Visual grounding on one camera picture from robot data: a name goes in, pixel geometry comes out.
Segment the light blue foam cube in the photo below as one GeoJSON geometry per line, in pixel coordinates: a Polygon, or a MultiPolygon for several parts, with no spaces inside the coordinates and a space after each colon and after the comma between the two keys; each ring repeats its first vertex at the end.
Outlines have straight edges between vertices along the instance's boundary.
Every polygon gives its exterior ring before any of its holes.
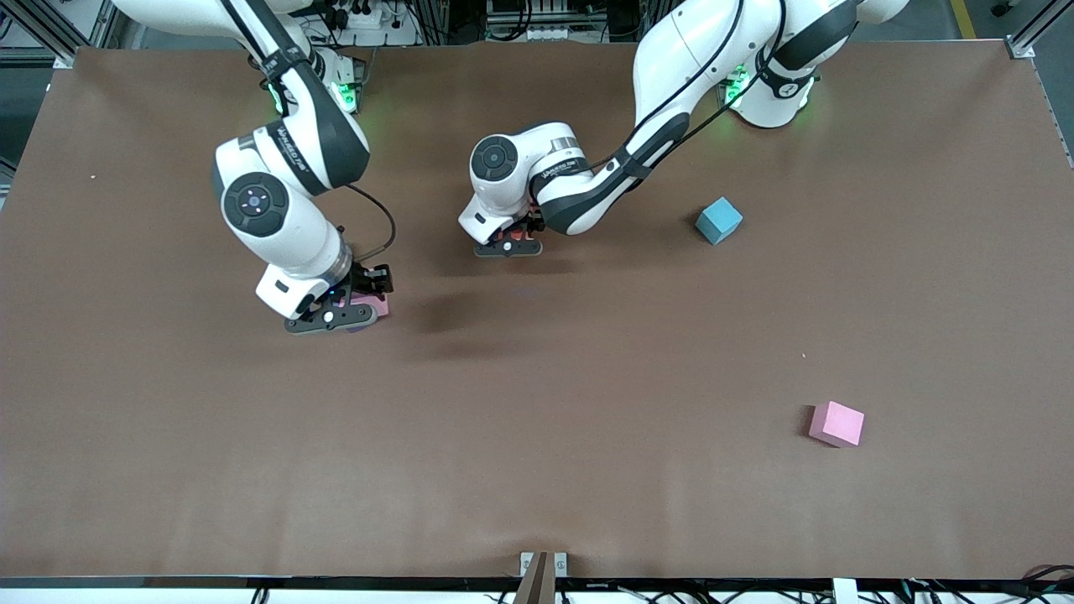
{"type": "Polygon", "coordinates": [[[721,196],[701,211],[696,218],[695,229],[714,246],[729,238],[742,221],[740,211],[725,196],[721,196]]]}

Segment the grey equipment rack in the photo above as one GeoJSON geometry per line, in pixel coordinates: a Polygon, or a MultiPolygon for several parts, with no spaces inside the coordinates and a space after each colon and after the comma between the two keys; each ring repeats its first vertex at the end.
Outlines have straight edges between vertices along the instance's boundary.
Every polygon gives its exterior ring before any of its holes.
{"type": "Polygon", "coordinates": [[[606,0],[487,0],[483,29],[498,42],[599,43],[607,35],[606,0]]]}

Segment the brown table cover sheet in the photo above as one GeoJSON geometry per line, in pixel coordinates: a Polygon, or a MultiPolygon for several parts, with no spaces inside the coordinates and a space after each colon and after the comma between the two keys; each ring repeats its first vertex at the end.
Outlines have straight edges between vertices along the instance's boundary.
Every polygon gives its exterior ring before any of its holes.
{"type": "Polygon", "coordinates": [[[595,228],[483,259],[473,145],[633,118],[632,47],[379,51],[395,294],[292,336],[212,153],[242,51],[81,51],[0,211],[0,575],[1018,578],[1074,565],[1074,169],[1000,42],[854,43],[595,228]],[[709,244],[696,218],[743,216],[709,244]],[[808,435],[863,412],[860,445],[808,435]]]}

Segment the white power strip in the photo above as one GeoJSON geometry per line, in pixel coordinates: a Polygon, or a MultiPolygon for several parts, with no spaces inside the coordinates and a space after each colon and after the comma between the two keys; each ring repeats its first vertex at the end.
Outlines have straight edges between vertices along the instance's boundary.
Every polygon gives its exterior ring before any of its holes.
{"type": "Polygon", "coordinates": [[[422,41],[405,0],[319,0],[329,39],[344,46],[411,46],[422,41]]]}

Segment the silver aluminium frame profile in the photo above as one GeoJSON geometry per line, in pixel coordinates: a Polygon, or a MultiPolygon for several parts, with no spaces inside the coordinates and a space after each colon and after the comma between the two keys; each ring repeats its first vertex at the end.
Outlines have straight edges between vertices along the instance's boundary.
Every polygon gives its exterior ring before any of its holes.
{"type": "Polygon", "coordinates": [[[73,68],[81,47],[122,46],[127,21],[112,0],[0,0],[0,68],[73,68]]]}
{"type": "Polygon", "coordinates": [[[1050,31],[1066,12],[1074,10],[1074,0],[1046,0],[1043,8],[1035,13],[1013,34],[1005,37],[1006,49],[1012,59],[1028,59],[1035,57],[1033,45],[1050,31]]]}

